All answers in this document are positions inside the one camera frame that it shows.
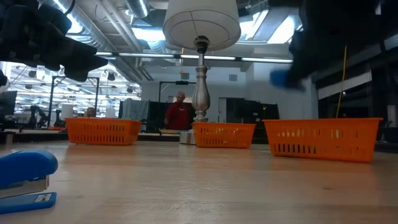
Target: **monitor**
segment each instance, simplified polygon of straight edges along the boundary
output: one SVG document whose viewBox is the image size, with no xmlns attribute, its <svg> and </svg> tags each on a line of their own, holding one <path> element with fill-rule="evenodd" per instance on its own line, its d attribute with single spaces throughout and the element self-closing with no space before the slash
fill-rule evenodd
<svg viewBox="0 0 398 224">
<path fill-rule="evenodd" d="M 13 115 L 17 91 L 5 91 L 0 93 L 0 116 Z"/>
</svg>

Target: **wall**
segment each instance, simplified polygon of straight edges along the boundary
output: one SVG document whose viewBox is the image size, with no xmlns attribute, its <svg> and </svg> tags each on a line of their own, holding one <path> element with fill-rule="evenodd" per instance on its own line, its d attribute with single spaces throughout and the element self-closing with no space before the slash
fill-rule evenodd
<svg viewBox="0 0 398 224">
<path fill-rule="evenodd" d="M 272 70 L 288 68 L 284 64 L 254 63 L 246 72 L 246 99 L 278 104 L 281 119 L 318 118 L 317 91 L 310 79 L 304 81 L 304 93 L 280 90 L 269 83 Z"/>
<path fill-rule="evenodd" d="M 160 81 L 179 81 L 180 67 L 147 67 L 148 72 L 154 78 L 153 82 L 142 83 L 141 100 L 158 101 Z M 183 67 L 182 70 L 190 74 L 190 79 L 186 81 L 196 82 L 195 67 Z M 229 74 L 238 75 L 236 82 L 229 81 Z M 244 88 L 246 84 L 245 73 L 240 72 L 239 68 L 216 68 L 207 71 L 207 87 L 210 94 L 210 108 L 207 111 L 209 122 L 218 121 L 218 99 L 219 98 L 244 98 Z M 166 102 L 169 96 L 175 96 L 178 91 L 184 91 L 187 96 L 192 96 L 195 89 L 194 85 L 169 85 L 161 94 L 161 102 Z"/>
</svg>

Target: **orange basket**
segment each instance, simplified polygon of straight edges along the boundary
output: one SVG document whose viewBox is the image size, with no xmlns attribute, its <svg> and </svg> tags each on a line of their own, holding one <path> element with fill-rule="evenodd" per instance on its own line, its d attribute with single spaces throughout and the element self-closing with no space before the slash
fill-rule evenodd
<svg viewBox="0 0 398 224">
<path fill-rule="evenodd" d="M 255 124 L 193 123 L 198 147 L 250 148 Z"/>
<path fill-rule="evenodd" d="M 264 120 L 271 153 L 370 162 L 381 118 Z"/>
<path fill-rule="evenodd" d="M 137 141 L 141 122 L 108 118 L 67 118 L 71 143 L 125 146 Z"/>
</svg>

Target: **blue stapler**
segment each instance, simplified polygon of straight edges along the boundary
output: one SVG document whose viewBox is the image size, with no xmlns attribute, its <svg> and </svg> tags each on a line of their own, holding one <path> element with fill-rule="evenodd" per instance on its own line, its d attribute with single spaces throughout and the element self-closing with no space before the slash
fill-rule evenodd
<svg viewBox="0 0 398 224">
<path fill-rule="evenodd" d="M 46 190 L 49 175 L 58 169 L 47 151 L 21 151 L 0 157 L 0 214 L 50 208 L 57 193 Z"/>
</svg>

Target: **desk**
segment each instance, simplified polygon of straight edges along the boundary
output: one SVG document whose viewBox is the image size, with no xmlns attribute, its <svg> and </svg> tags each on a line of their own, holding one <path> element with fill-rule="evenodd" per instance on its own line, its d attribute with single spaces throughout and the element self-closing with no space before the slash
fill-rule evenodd
<svg viewBox="0 0 398 224">
<path fill-rule="evenodd" d="M 273 157 L 267 146 L 205 149 L 176 142 L 126 147 L 67 142 L 45 149 L 58 171 L 55 207 L 0 216 L 0 224 L 398 223 L 398 154 L 371 164 Z"/>
</svg>

